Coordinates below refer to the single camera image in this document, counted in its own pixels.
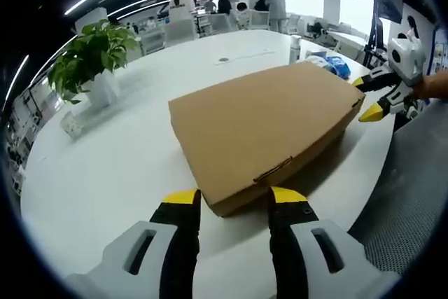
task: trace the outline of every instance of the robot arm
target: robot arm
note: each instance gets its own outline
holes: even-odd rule
[[[425,59],[419,39],[393,39],[388,45],[388,62],[353,83],[363,92],[393,86],[389,93],[381,97],[359,118],[359,121],[374,122],[389,113],[405,110],[405,106],[410,102],[412,87],[423,80]]]

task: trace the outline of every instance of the brown cardboard box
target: brown cardboard box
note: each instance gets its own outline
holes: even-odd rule
[[[303,62],[179,97],[169,110],[199,189],[225,216],[315,158],[363,99],[346,81]]]

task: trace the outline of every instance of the office chair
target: office chair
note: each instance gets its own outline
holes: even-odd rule
[[[193,19],[185,19],[170,22],[164,26],[165,47],[177,45],[179,43],[195,40],[197,37],[196,27]]]
[[[249,29],[269,29],[269,12],[250,11]]]
[[[165,44],[165,38],[163,34],[163,29],[161,27],[154,27],[152,29],[149,29],[141,37],[141,45],[143,46],[145,55],[163,49],[164,44]]]
[[[288,23],[286,24],[286,33],[289,35],[292,34],[299,34],[299,29],[298,29],[298,25],[299,25],[299,20],[300,20],[300,16],[297,14],[291,14],[289,19],[288,19]]]
[[[227,14],[210,14],[207,16],[210,22],[213,35],[228,33],[232,31]]]

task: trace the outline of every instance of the box lid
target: box lid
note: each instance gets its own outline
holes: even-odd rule
[[[215,204],[305,151],[363,97],[329,71],[301,62],[179,97],[169,110],[197,185]]]

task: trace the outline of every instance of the round table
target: round table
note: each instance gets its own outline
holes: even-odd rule
[[[335,47],[336,52],[340,50],[342,43],[351,46],[356,50],[360,50],[368,44],[368,41],[359,36],[341,32],[328,32],[328,34],[331,35],[335,40],[337,40],[337,45]]]
[[[290,41],[275,32],[244,31],[170,47],[116,71],[122,90],[116,104],[99,113],[88,102],[67,104],[50,119],[29,155],[21,211],[31,240],[56,274],[90,271],[104,247],[137,221],[149,220],[166,195],[196,186],[172,131],[169,100],[288,64]],[[339,55],[302,41],[302,57],[307,50]],[[350,81],[368,72],[341,57]],[[370,93],[362,111],[383,94]],[[59,126],[70,110],[85,125],[75,141]],[[377,182],[392,132],[393,116],[378,123],[353,120],[337,145],[285,186],[301,186],[320,218],[348,230]],[[266,209],[257,202],[243,214],[220,218],[203,200],[194,298],[274,295],[269,238]]]

